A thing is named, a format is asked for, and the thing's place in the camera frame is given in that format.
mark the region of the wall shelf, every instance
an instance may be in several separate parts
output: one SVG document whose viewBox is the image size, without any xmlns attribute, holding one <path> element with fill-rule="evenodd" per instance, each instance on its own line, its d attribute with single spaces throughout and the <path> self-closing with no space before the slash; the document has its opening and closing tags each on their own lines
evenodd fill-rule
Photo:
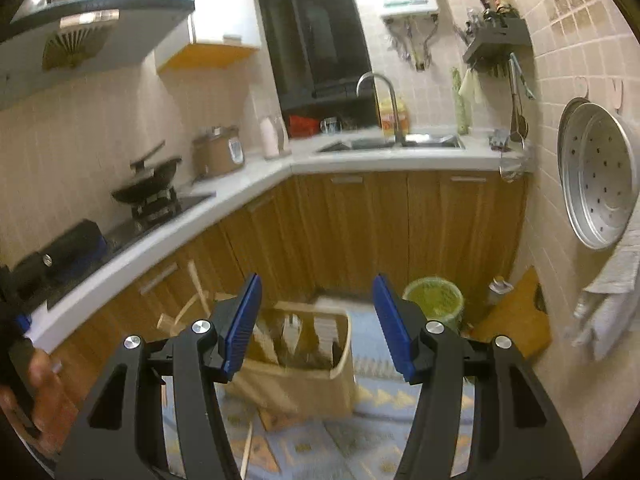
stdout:
<svg viewBox="0 0 640 480">
<path fill-rule="evenodd" d="M 521 18 L 505 18 L 506 27 L 478 30 L 462 59 L 471 66 L 494 66 L 513 51 L 514 46 L 532 46 L 527 23 Z"/>
</svg>

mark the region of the person's hand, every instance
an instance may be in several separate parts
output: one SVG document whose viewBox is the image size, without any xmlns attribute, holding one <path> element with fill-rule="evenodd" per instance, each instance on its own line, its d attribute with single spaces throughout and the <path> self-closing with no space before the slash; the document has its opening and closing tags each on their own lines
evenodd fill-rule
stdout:
<svg viewBox="0 0 640 480">
<path fill-rule="evenodd" d="M 16 415 L 19 408 L 14 393 L 3 386 L 0 386 L 0 408 L 24 440 L 35 446 L 43 455 L 51 457 L 62 449 L 78 410 L 65 393 L 60 378 L 53 373 L 51 359 L 46 352 L 35 350 L 29 364 L 28 376 L 36 390 L 31 420 L 42 432 L 38 441 L 29 436 Z"/>
</svg>

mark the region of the kitchen sink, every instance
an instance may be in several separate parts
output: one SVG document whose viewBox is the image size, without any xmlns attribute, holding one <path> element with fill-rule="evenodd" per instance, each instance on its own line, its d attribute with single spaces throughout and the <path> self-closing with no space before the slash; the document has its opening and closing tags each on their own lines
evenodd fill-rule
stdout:
<svg viewBox="0 0 640 480">
<path fill-rule="evenodd" d="M 396 146 L 393 139 L 353 139 L 339 140 L 325 146 L 317 153 L 355 152 L 359 150 L 402 150 L 405 148 L 457 148 L 464 149 L 464 145 L 457 135 L 408 134 L 402 146 Z"/>
</svg>

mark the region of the faucet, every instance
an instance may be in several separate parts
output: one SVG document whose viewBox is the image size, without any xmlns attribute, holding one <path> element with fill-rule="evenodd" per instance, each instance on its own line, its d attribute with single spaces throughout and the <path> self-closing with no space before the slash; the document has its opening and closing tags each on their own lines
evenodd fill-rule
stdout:
<svg viewBox="0 0 640 480">
<path fill-rule="evenodd" d="M 367 72 L 362 74 L 360 79 L 358 80 L 358 85 L 356 86 L 356 95 L 360 95 L 360 86 L 367 79 L 382 79 L 389 87 L 389 95 L 391 97 L 391 107 L 394 111 L 394 135 L 396 136 L 396 145 L 403 146 L 404 145 L 404 133 L 402 132 L 402 128 L 400 128 L 400 119 L 398 117 L 398 102 L 396 101 L 396 91 L 394 90 L 393 83 L 389 81 L 388 77 L 379 74 L 377 72 Z"/>
</svg>

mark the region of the metal screw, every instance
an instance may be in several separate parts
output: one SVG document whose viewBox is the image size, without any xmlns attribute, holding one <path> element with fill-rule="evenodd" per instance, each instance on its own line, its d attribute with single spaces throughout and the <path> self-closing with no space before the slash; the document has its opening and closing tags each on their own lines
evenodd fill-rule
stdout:
<svg viewBox="0 0 640 480">
<path fill-rule="evenodd" d="M 201 319 L 196 321 L 193 325 L 191 325 L 191 330 L 193 330 L 196 334 L 204 334 L 211 329 L 211 323 L 206 319 Z"/>
<path fill-rule="evenodd" d="M 499 335 L 495 338 L 495 345 L 506 350 L 507 348 L 511 348 L 511 339 L 505 335 Z"/>
<path fill-rule="evenodd" d="M 129 350 L 133 350 L 134 348 L 138 348 L 142 343 L 142 339 L 140 339 L 137 335 L 130 335 L 124 340 L 124 348 Z"/>
<path fill-rule="evenodd" d="M 439 321 L 430 321 L 426 325 L 427 332 L 431 334 L 442 334 L 444 332 L 444 325 Z"/>
</svg>

